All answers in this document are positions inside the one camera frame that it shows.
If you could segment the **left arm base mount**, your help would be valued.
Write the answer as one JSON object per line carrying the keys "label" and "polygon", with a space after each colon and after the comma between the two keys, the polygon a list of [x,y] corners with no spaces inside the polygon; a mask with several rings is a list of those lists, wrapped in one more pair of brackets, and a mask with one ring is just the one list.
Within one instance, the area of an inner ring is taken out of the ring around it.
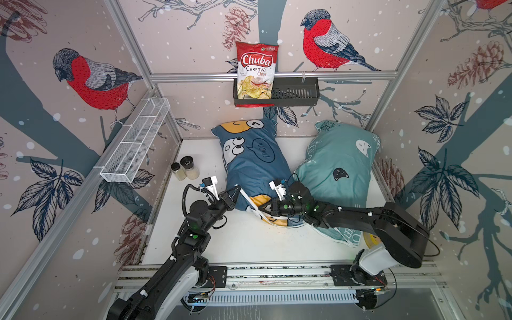
{"label": "left arm base mount", "polygon": [[227,282],[227,267],[212,266],[208,269],[202,269],[199,273],[199,279],[193,288],[219,289],[225,288]]}

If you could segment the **small black-lid spice jar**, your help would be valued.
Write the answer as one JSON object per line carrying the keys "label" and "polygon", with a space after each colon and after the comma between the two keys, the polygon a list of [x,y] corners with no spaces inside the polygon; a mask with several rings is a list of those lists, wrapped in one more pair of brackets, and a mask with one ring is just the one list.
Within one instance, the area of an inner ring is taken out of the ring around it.
{"label": "small black-lid spice jar", "polygon": [[180,163],[178,163],[178,162],[172,163],[171,170],[178,181],[183,181],[184,179],[187,178],[185,169],[181,166]]}

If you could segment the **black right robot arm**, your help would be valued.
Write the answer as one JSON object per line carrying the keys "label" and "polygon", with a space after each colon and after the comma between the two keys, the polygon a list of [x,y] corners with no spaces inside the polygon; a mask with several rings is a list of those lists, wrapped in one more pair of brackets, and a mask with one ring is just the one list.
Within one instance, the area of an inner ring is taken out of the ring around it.
{"label": "black right robot arm", "polygon": [[370,233],[381,243],[361,250],[350,267],[356,283],[375,278],[385,269],[402,265],[419,269],[423,265],[429,232],[425,225],[393,202],[382,207],[342,207],[316,200],[299,181],[288,188],[270,183],[278,197],[257,207],[263,217],[298,217],[320,229],[346,228]]}

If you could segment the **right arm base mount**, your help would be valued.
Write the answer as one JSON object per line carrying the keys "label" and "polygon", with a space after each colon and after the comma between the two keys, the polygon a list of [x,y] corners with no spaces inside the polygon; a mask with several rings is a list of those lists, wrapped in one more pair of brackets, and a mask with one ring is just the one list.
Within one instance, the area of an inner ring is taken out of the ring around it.
{"label": "right arm base mount", "polygon": [[352,265],[331,265],[329,275],[336,287],[387,286],[384,272],[381,271],[377,275],[370,275],[361,268],[353,267]]}

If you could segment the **blue cartoon pillow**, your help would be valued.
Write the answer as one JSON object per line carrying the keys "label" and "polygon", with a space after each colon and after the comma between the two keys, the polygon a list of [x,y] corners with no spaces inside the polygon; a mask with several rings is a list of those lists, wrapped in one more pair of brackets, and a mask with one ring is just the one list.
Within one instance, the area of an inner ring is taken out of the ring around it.
{"label": "blue cartoon pillow", "polygon": [[227,172],[227,188],[240,186],[236,209],[254,214],[269,225],[299,228],[302,218],[276,218],[259,207],[278,197],[270,186],[273,180],[291,178],[286,158],[275,139],[277,122],[272,119],[251,119],[220,124],[211,130],[221,146]]}

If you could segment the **large black-lid spice jar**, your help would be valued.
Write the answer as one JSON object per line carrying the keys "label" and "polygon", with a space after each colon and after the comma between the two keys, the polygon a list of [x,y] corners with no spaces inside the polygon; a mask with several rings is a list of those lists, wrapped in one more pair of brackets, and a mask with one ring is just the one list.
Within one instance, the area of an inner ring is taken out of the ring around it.
{"label": "large black-lid spice jar", "polygon": [[195,166],[192,156],[185,156],[180,160],[180,165],[185,170],[188,179],[195,180],[199,177],[199,169]]}

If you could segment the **red Chuba chips bag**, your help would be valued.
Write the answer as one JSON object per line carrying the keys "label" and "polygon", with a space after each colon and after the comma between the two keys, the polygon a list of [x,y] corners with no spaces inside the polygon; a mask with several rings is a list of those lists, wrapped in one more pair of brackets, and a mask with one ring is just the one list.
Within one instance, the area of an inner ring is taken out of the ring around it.
{"label": "red Chuba chips bag", "polygon": [[236,48],[238,98],[270,99],[279,46],[237,42]]}

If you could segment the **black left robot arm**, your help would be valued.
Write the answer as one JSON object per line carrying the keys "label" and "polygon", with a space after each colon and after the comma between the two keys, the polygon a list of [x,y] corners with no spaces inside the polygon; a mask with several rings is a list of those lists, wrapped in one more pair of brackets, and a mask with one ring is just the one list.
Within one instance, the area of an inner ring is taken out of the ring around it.
{"label": "black left robot arm", "polygon": [[190,289],[206,284],[209,261],[202,253],[211,239],[209,230],[235,209],[241,192],[238,185],[218,195],[186,185],[181,198],[184,220],[171,243],[171,255],[130,298],[115,300],[106,318],[167,319]]}

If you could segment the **yellow bowl with buns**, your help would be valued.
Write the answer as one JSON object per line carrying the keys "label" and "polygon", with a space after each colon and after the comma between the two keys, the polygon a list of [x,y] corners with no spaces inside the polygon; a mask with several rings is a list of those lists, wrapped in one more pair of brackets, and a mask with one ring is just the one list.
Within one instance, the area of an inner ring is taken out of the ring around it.
{"label": "yellow bowl with buns", "polygon": [[363,238],[364,238],[366,246],[369,249],[372,249],[382,243],[382,241],[379,237],[377,237],[376,235],[371,234],[371,233],[364,232]]}

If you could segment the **teal cat pillow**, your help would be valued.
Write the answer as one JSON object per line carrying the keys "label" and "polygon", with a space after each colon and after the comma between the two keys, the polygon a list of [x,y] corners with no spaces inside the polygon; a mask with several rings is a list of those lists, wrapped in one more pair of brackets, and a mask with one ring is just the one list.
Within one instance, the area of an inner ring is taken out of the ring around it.
{"label": "teal cat pillow", "polygon": [[319,201],[341,207],[366,207],[371,168],[380,138],[353,125],[319,121],[296,178]]}

